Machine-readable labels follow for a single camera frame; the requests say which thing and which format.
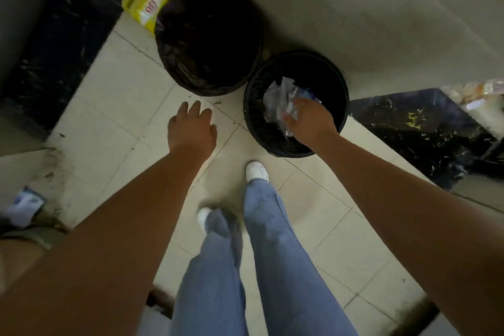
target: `sneaker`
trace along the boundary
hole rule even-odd
[[[250,161],[245,168],[245,178],[247,183],[254,178],[261,178],[266,181],[270,181],[270,176],[266,171],[266,168],[262,165],[262,163],[257,161]]]
[[[208,214],[212,212],[212,209],[209,207],[202,207],[198,210],[198,214],[196,214],[196,219],[198,220],[198,225],[200,228],[203,230],[203,232],[206,234],[207,229],[205,227],[205,223],[207,222],[207,217]]]

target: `person's right arm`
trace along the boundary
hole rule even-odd
[[[338,135],[298,99],[294,137],[336,174],[375,231],[462,335],[504,335],[504,232],[482,212]]]

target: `yellow paint stain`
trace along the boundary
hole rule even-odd
[[[408,119],[411,120],[410,122],[407,122],[406,125],[412,127],[412,128],[416,128],[416,129],[421,129],[421,126],[420,125],[417,125],[416,124],[416,119],[418,117],[416,116],[416,113],[415,112],[410,112],[408,113]]]

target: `blue jeans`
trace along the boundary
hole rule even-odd
[[[247,185],[244,217],[269,336],[357,336],[267,181],[256,178]],[[171,334],[246,336],[239,226],[215,210],[208,216],[207,232],[180,285]]]

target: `trash can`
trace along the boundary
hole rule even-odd
[[[324,56],[313,51],[291,51],[272,56],[261,64],[249,84],[243,99],[243,113],[250,134],[270,154],[278,157],[301,158],[313,155],[294,137],[285,138],[276,123],[264,118],[263,96],[274,81],[282,77],[295,80],[300,88],[309,88],[333,116],[338,132],[347,118],[348,88],[339,69]]]
[[[183,88],[221,96],[244,85],[262,54],[263,31],[250,0],[169,0],[155,27],[159,56]]]

